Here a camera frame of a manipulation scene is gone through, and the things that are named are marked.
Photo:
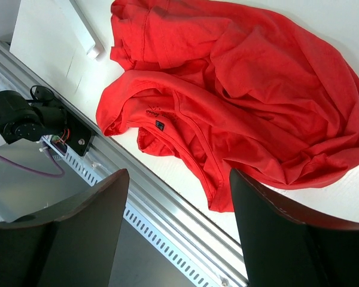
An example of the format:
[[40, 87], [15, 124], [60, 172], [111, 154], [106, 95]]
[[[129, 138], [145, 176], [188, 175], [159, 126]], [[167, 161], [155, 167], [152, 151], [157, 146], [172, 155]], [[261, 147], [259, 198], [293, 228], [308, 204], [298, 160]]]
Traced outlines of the red tank top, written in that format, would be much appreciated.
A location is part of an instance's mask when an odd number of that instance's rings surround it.
[[233, 210], [230, 171], [283, 190], [359, 165], [359, 78], [329, 43], [273, 11], [218, 1], [114, 1], [105, 136], [181, 159], [208, 207]]

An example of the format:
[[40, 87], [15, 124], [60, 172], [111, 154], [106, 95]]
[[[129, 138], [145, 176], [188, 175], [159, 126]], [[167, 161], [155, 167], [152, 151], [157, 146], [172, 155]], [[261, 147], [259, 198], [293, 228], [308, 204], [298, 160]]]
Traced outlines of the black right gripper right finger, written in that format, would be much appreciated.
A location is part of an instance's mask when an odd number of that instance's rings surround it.
[[230, 172], [249, 286], [359, 286], [359, 223]]

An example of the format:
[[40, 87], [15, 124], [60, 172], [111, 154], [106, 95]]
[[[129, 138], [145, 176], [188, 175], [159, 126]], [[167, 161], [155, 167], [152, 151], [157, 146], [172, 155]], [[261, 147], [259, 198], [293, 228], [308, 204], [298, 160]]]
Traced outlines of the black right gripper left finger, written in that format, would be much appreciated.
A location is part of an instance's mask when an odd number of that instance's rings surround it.
[[121, 169], [85, 192], [0, 222], [0, 286], [107, 286], [128, 188]]

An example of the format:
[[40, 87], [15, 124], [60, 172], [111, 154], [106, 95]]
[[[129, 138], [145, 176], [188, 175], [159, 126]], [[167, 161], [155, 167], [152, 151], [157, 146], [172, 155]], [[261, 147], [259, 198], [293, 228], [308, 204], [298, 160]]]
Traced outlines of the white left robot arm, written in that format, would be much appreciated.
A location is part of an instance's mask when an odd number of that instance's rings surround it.
[[13, 90], [0, 91], [0, 146], [43, 137], [62, 152], [84, 156], [94, 131], [55, 97], [47, 87], [34, 85], [31, 98]]

